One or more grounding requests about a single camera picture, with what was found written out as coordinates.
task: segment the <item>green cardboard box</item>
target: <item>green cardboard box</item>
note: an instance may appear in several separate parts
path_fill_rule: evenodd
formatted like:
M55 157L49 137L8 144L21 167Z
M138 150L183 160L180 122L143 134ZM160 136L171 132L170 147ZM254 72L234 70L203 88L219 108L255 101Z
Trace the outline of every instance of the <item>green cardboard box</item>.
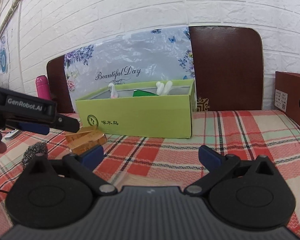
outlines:
M83 126L98 125L108 134L190 138L195 111L194 80L173 80L170 95L132 97L135 89L156 92L156 82L116 85L119 98L108 87L76 100Z

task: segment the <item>woodpecker logo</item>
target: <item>woodpecker logo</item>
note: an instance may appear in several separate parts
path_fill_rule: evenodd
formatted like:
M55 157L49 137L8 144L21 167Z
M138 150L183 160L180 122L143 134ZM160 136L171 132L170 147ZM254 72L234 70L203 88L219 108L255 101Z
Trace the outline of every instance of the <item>woodpecker logo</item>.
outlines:
M31 109L31 110L35 110L35 111L42 111L42 106L36 105L36 104L29 104L28 102L24 102L21 100L13 100L12 98L9 98L7 100L7 103L9 105L13 105L13 106L19 106L19 107L23 107L23 108L27 108L27 109Z
M88 124L90 124L91 126L99 125L98 119L92 114L88 115L87 120Z

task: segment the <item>white toy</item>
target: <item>white toy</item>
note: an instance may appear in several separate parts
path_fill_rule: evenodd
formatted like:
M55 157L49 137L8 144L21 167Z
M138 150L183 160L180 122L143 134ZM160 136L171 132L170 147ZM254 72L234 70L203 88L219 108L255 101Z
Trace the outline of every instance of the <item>white toy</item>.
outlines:
M156 86L157 86L157 95L160 96L162 94L163 89L164 89L164 84L162 82L158 81L156 83Z
M168 95L169 92L170 92L170 90L171 90L171 88L172 88L172 85L173 85L173 84L172 84L172 81L169 80L169 81L166 83L166 85L164 86L164 89L163 89L161 95L162 95L162 96Z
M115 90L115 87L114 87L113 83L110 83L108 85L108 88L109 88L109 91L111 91L110 98L118 98L119 97L119 94L118 94L117 90Z
M157 95L159 96L166 96L169 94L170 90L172 89L172 81L168 81L166 85L164 85L162 82L158 81L156 83L157 86Z

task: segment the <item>brown box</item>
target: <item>brown box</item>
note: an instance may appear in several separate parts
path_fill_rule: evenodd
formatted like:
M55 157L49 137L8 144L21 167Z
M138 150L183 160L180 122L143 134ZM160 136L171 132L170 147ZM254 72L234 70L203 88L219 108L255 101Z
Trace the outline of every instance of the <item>brown box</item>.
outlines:
M106 135L100 130L92 131L81 138L78 138L68 144L68 147L75 154L82 154L95 145L103 145L107 142Z
M275 72L274 106L300 125L300 74Z
M77 131L76 133L72 133L72 132L66 132L66 140L68 143L82 137L85 136L86 134L95 131L98 129L97 125L93 125L93 126L88 126L88 127L81 127L79 131Z

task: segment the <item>pink water bottle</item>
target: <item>pink water bottle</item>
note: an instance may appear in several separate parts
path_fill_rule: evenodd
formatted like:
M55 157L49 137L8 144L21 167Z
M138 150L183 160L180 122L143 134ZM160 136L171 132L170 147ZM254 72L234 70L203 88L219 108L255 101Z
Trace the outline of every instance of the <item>pink water bottle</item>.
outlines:
M38 76L35 79L35 86L37 87L37 94L39 98L51 100L49 83L46 76Z

